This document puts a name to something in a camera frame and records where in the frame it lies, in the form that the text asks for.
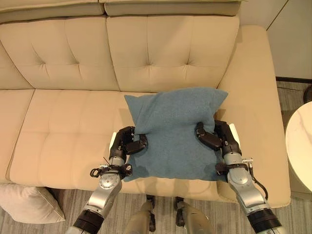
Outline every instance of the cable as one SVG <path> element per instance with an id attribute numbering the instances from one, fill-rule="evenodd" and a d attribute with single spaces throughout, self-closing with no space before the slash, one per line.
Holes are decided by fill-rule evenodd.
<path id="1" fill-rule="evenodd" d="M 261 189 L 263 189 L 264 193 L 265 193 L 265 199 L 268 200 L 269 199 L 269 193 L 268 190 L 254 177 L 254 169 L 252 167 L 249 167 L 249 173 L 252 176 L 253 181 L 260 186 Z"/>
<path id="2" fill-rule="evenodd" d="M 292 90 L 292 91 L 301 91 L 301 92 L 305 91 L 305 89 L 290 89 L 290 88 L 284 88 L 284 87 L 279 87 L 279 86 L 278 86 L 278 88 L 279 88 L 279 89 Z"/>

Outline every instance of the white table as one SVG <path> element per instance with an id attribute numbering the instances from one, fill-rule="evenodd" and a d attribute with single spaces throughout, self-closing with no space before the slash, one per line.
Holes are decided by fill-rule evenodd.
<path id="1" fill-rule="evenodd" d="M 291 191 L 312 198 L 312 102 L 292 115 L 286 129 Z"/>

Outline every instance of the floor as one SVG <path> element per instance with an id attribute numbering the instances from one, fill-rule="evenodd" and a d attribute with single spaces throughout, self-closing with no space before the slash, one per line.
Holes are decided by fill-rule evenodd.
<path id="1" fill-rule="evenodd" d="M 308 84 L 277 82 L 284 126 L 291 114 L 303 105 L 303 90 Z M 91 192 L 81 190 L 56 190 L 59 205 L 66 221 L 56 224 L 33 225 L 15 222 L 0 209 L 0 234 L 63 234 L 81 212 Z M 99 233 L 121 234 L 128 218 L 140 208 L 144 195 L 119 194 Z M 238 204 L 186 200 L 203 211 L 210 219 L 216 234 L 254 234 Z M 157 197 L 155 234 L 184 234 L 183 228 L 175 226 L 173 198 Z M 290 206 L 275 209 L 280 222 L 289 234 L 312 234 L 312 201 L 292 197 Z"/>

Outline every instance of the wall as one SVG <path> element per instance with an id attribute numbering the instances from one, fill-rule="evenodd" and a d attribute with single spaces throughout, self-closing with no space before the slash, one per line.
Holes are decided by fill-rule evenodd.
<path id="1" fill-rule="evenodd" d="M 312 79 L 312 0 L 249 0 L 239 14 L 268 28 L 276 76 Z"/>

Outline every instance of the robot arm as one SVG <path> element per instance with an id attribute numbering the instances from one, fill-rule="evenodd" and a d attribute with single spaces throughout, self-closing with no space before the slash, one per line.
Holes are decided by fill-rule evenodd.
<path id="1" fill-rule="evenodd" d="M 218 174 L 226 174 L 230 187 L 235 191 L 237 200 L 257 234 L 286 234 L 277 217 L 273 214 L 267 199 L 255 187 L 257 182 L 253 175 L 252 159 L 242 159 L 239 144 L 235 141 L 226 122 L 215 121 L 214 131 L 217 136 L 207 133 L 203 123 L 196 126 L 196 136 L 208 147 L 222 150 L 225 163 L 216 165 Z"/>
<path id="2" fill-rule="evenodd" d="M 137 153 L 147 145 L 145 135 L 133 141 L 134 130 L 134 127 L 119 130 L 110 150 L 109 164 L 100 165 L 90 172 L 91 177 L 100 176 L 99 186 L 66 234 L 97 234 L 100 230 L 121 190 L 121 180 L 132 174 L 132 166 L 125 164 L 127 155 Z"/>

